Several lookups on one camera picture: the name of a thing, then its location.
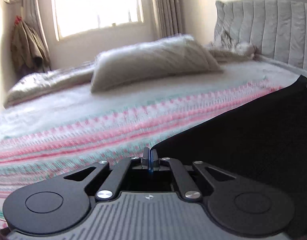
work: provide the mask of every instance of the ribbed plate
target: ribbed plate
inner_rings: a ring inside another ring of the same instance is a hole
[[[182,201],[176,193],[129,193],[112,202],[98,203],[90,216],[70,231],[53,236],[26,236],[19,232],[9,240],[235,240],[210,221],[202,206]],[[263,238],[289,240],[280,233]]]

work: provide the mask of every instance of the mattress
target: mattress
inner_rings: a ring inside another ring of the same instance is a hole
[[[294,83],[305,70],[265,62],[221,72],[150,80],[91,94],[90,84],[42,96],[0,115],[0,228],[14,190],[143,147]]]

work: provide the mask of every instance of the gray bed frame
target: gray bed frame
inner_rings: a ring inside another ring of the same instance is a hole
[[[216,1],[215,37],[224,29],[256,53],[307,70],[307,0]]]

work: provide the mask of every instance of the black cloth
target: black cloth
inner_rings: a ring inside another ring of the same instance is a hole
[[[168,138],[153,148],[183,164],[199,160],[287,192],[307,230],[307,78]]]

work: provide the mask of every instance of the tufted headboard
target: tufted headboard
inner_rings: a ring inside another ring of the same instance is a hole
[[[307,70],[307,0],[216,1],[215,37],[256,46],[256,53]]]

